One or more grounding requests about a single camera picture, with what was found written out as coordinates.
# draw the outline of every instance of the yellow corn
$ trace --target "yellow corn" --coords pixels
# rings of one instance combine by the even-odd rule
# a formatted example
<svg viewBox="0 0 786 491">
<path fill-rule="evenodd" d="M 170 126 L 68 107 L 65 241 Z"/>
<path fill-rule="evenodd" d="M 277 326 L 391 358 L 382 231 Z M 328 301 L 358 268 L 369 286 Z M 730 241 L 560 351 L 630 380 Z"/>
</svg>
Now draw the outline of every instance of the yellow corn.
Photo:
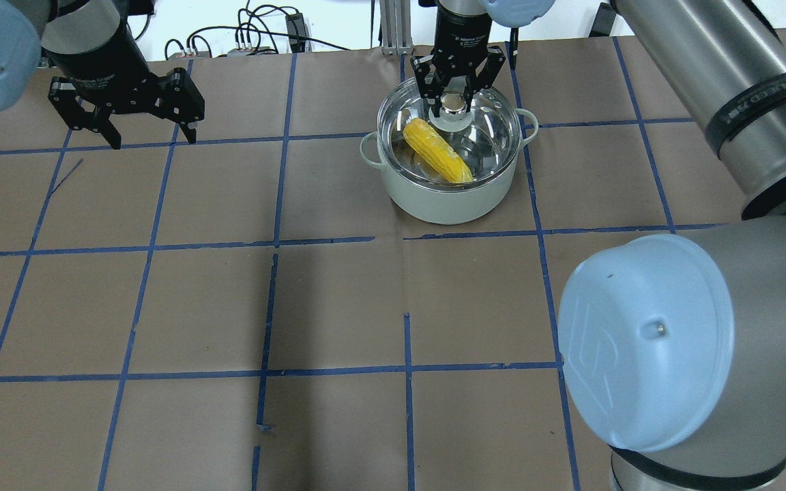
<svg viewBox="0 0 786 491">
<path fill-rule="evenodd" d="M 471 183 L 475 180 L 468 165 L 428 122 L 421 118 L 409 121 L 403 136 L 405 142 L 449 183 Z"/>
</svg>

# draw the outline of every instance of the white wall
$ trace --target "white wall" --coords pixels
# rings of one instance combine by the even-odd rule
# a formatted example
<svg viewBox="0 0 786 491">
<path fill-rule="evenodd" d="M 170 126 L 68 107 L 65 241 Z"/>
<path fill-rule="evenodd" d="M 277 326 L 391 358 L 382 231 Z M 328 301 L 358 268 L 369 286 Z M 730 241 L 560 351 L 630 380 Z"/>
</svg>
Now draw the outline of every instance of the white wall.
<svg viewBox="0 0 786 491">
<path fill-rule="evenodd" d="M 370 33 L 369 14 L 371 0 L 252 0 L 252 8 L 262 3 L 292 5 L 300 9 L 308 20 L 311 36 L 319 40 L 340 44 L 350 49 L 363 49 L 371 46 L 370 41 L 377 37 L 379 12 L 375 12 L 375 32 Z M 786 0 L 756 0 L 755 3 L 776 27 L 786 27 Z M 557 0 L 544 18 L 532 25 L 521 28 L 521 40 L 555 40 L 556 38 L 581 38 L 587 36 L 593 16 L 596 15 L 599 0 Z M 236 12 L 244 7 L 244 0 L 157 0 L 156 15 L 150 20 L 147 33 L 138 46 L 147 60 L 163 59 L 163 46 L 169 38 L 182 42 L 190 32 L 209 25 L 236 25 Z M 273 15 L 264 18 L 269 29 L 287 32 L 283 16 Z M 129 20 L 133 32 L 138 34 L 144 25 L 144 16 Z M 411 0 L 411 36 L 415 44 L 432 44 L 435 28 L 435 9 L 418 6 L 418 0 Z M 623 19 L 615 21 L 615 36 L 631 35 L 632 31 Z M 212 43 L 212 53 L 216 56 L 235 48 L 233 31 L 210 31 L 203 33 Z M 508 29 L 494 25 L 491 41 L 508 40 Z M 281 51 L 287 46 L 280 38 Z M 315 44 L 315 50 L 329 50 Z"/>
</svg>

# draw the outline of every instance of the pot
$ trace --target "pot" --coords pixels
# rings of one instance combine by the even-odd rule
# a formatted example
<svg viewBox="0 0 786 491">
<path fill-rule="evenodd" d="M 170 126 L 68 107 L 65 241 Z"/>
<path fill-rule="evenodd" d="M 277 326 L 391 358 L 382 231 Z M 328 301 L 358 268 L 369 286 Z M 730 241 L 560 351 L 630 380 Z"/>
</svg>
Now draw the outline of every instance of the pot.
<svg viewBox="0 0 786 491">
<path fill-rule="evenodd" d="M 475 93 L 471 111 L 465 111 L 461 92 L 443 97 L 440 118 L 431 114 L 420 97 L 414 78 L 393 89 L 378 110 L 378 130 L 360 142 L 366 164 L 381 171 L 390 198 L 409 215 L 434 224 L 462 224 L 482 217 L 505 198 L 517 156 L 536 137 L 539 121 L 526 109 L 514 108 L 494 88 Z M 521 137 L 519 115 L 533 123 L 533 132 Z M 448 183 L 405 142 L 402 130 L 408 121 L 430 121 L 440 136 L 469 166 L 471 183 Z M 375 140 L 381 161 L 365 153 Z"/>
</svg>

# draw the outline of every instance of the wire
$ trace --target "wire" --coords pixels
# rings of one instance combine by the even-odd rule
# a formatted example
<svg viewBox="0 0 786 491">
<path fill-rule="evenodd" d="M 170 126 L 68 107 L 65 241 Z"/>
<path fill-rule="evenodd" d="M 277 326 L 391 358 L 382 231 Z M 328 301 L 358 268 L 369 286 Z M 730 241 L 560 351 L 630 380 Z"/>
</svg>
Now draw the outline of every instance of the wire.
<svg viewBox="0 0 786 491">
<path fill-rule="evenodd" d="M 166 59 L 169 59 L 169 46 L 170 46 L 172 43 L 176 43 L 176 44 L 178 45 L 178 47 L 179 47 L 179 48 L 181 48 L 181 53 L 184 53 L 184 45 L 183 45 L 183 44 L 181 44 L 181 41 L 178 41 L 178 40 L 168 40 L 168 42 L 166 42 L 166 50 L 165 50 L 165 53 L 166 53 Z"/>
<path fill-rule="evenodd" d="M 243 24 L 246 24 L 246 23 L 244 23 L 244 22 L 242 22 L 242 21 L 241 21 L 241 13 L 242 13 L 242 12 L 244 12 L 244 13 L 246 13 L 246 14 L 248 15 L 248 19 L 247 19 L 247 20 L 248 20 L 248 22 L 247 22 L 247 24 L 250 24 L 250 14 L 251 14 L 252 12 L 251 12 L 250 10 L 247 10 L 247 9 L 238 9 L 238 26 L 239 26 L 239 27 L 240 27 L 241 25 L 243 25 Z M 241 35 L 242 35 L 242 37 L 243 37 L 243 36 L 244 36 L 244 32 L 243 32 L 243 31 L 241 31 L 240 29 L 239 29 L 238 31 L 236 31 L 236 36 L 237 36 L 237 35 L 238 35 L 238 33 L 240 33 L 240 32 L 241 32 Z M 256 43 L 256 46 L 259 46 L 260 44 L 262 44 L 262 40 L 263 40 L 263 37 L 262 37 L 262 36 L 263 36 L 263 35 L 262 35 L 262 34 L 260 34 L 259 32 L 257 33 L 257 43 Z M 248 34 L 248 36 L 247 36 L 247 40 L 248 40 L 248 41 L 250 41 L 250 34 Z"/>
<path fill-rule="evenodd" d="M 210 44 L 208 40 L 206 40 L 203 36 L 199 36 L 199 35 L 193 36 L 193 51 L 196 52 L 197 54 L 199 53 L 199 48 L 196 47 L 196 38 L 199 38 L 200 40 L 203 41 L 203 43 L 205 43 L 206 46 L 208 46 L 208 58 L 214 58 L 212 56 L 212 44 Z"/>
<path fill-rule="evenodd" d="M 234 30 L 234 31 L 237 31 L 239 29 L 244 29 L 244 30 L 250 31 L 250 32 L 262 32 L 262 34 L 266 34 L 266 35 L 269 35 L 269 36 L 282 36 L 284 38 L 291 38 L 291 40 L 311 41 L 313 43 L 318 43 L 318 44 L 323 44 L 324 46 L 329 46 L 330 48 L 336 48 L 336 50 L 343 50 L 344 52 L 347 52 L 348 50 L 350 50 L 349 48 L 346 48 L 344 46 L 338 46 L 337 44 L 328 43 L 327 41 L 321 41 L 321 40 L 318 40 L 317 38 L 310 38 L 308 36 L 300 36 L 298 34 L 290 34 L 290 33 L 284 33 L 284 32 L 262 31 L 262 30 L 257 29 L 256 27 L 252 27 L 252 26 L 247 26 L 247 27 L 238 26 L 237 27 L 237 26 L 234 26 L 234 25 L 210 25 L 208 27 L 203 27 L 202 29 L 199 29 L 199 30 L 193 32 L 193 34 L 190 34 L 190 38 L 192 38 L 193 36 L 196 36 L 196 34 L 200 34 L 200 33 L 205 32 L 205 31 L 210 31 L 212 29 L 231 29 L 231 30 Z"/>
<path fill-rule="evenodd" d="M 135 37 L 135 40 L 140 40 L 141 36 L 144 36 L 144 33 L 147 32 L 147 28 L 150 26 L 150 14 L 147 14 L 147 18 L 144 19 L 144 27 L 141 28 L 141 32 L 138 33 L 138 36 Z"/>
<path fill-rule="evenodd" d="M 253 22 L 251 22 L 253 18 L 256 18 L 257 20 L 259 20 L 259 24 L 263 25 L 263 27 L 265 28 L 265 32 L 269 31 L 269 26 L 265 24 L 265 21 L 263 19 L 259 18 L 259 16 L 254 16 L 253 13 L 250 14 L 249 18 L 247 18 L 247 25 L 248 26 L 255 28 L 255 26 L 253 25 Z M 257 32 L 257 37 L 259 38 L 261 36 L 260 31 L 258 30 L 256 32 Z M 278 43 L 275 42 L 275 38 L 272 37 L 271 34 L 269 34 L 269 40 L 272 40 L 272 47 L 274 47 L 275 51 L 280 53 L 280 51 L 278 50 Z"/>
</svg>

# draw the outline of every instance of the pot handle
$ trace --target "pot handle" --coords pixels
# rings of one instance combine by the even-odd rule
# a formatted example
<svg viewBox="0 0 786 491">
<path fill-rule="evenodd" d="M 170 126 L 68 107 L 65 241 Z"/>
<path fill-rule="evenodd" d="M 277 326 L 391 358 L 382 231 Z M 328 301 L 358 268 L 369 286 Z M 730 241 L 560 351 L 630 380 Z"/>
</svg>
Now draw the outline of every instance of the pot handle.
<svg viewBox="0 0 786 491">
<path fill-rule="evenodd" d="M 527 111 L 526 109 L 517 108 L 515 109 L 518 115 L 527 118 L 529 122 L 533 124 L 533 132 L 528 134 L 526 138 L 521 141 L 521 148 L 526 147 L 527 143 L 533 141 L 536 135 L 539 133 L 539 118 L 536 118 L 536 115 L 532 114 L 531 112 Z"/>
<path fill-rule="evenodd" d="M 385 167 L 384 164 L 381 164 L 381 162 L 375 162 L 374 160 L 372 160 L 372 159 L 368 158 L 368 156 L 366 156 L 366 150 L 365 150 L 364 147 L 366 146 L 366 142 L 368 142 L 369 140 L 375 140 L 375 142 L 377 142 L 378 141 L 378 131 L 373 131 L 373 132 L 367 134 L 367 136 L 363 136 L 362 137 L 362 140 L 360 140 L 360 156 L 362 156 L 363 161 L 365 161 L 366 164 L 368 164 L 370 167 L 384 168 Z"/>
</svg>

